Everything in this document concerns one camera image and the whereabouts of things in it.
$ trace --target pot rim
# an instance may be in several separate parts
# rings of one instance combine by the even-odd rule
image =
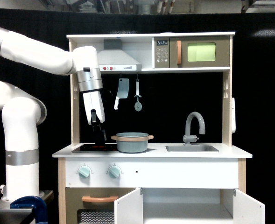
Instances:
[[[148,137],[148,134],[142,133],[142,132],[122,132],[122,133],[117,133],[116,136],[127,137],[127,138],[140,138],[140,137]]]

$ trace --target white cabinet door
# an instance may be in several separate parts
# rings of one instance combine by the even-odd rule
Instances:
[[[114,201],[115,224],[143,223],[143,196],[141,188]]]
[[[233,197],[234,224],[265,224],[265,205],[236,190]]]

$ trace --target cleaver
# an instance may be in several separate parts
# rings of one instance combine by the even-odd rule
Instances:
[[[119,99],[127,98],[128,93],[129,93],[129,79],[128,78],[120,78],[118,93],[117,93],[117,96],[115,98],[115,103],[114,103],[115,110],[118,109]]]

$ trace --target white countertop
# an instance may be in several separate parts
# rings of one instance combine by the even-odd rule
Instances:
[[[84,143],[79,143],[76,146],[67,146],[62,150],[54,153],[54,158],[252,158],[253,155],[236,147],[227,146],[223,143],[198,143],[199,145],[210,145],[219,150],[219,152],[168,152],[166,146],[181,146],[183,143],[149,143],[148,149],[142,153],[121,153],[117,152],[77,152],[72,153],[72,150],[78,148]]]

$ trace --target microwave handle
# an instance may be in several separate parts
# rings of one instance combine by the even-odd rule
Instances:
[[[90,197],[90,196],[83,196],[83,202],[114,202],[118,199],[118,196],[110,196],[110,197]]]
[[[177,49],[178,49],[178,63],[177,64],[181,64],[181,57],[182,57],[181,41],[177,41],[176,45],[177,45]]]

